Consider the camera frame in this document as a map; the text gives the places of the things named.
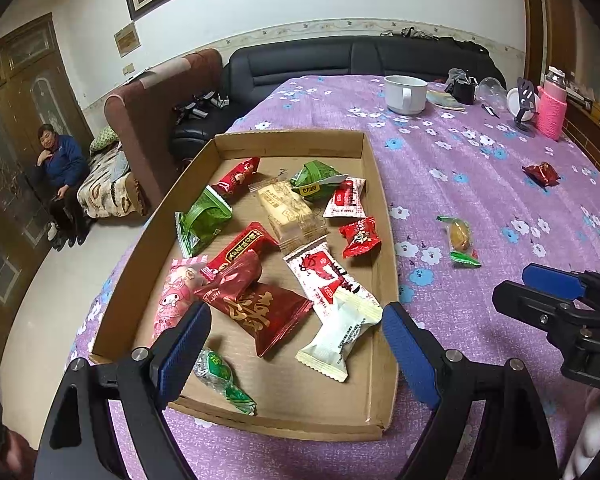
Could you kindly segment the white gloved right hand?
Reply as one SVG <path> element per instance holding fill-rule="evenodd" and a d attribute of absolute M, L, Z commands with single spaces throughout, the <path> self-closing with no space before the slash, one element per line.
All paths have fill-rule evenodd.
<path fill-rule="evenodd" d="M 586 416 L 562 478 L 579 479 L 600 452 L 600 390 L 592 388 L 585 402 Z"/>

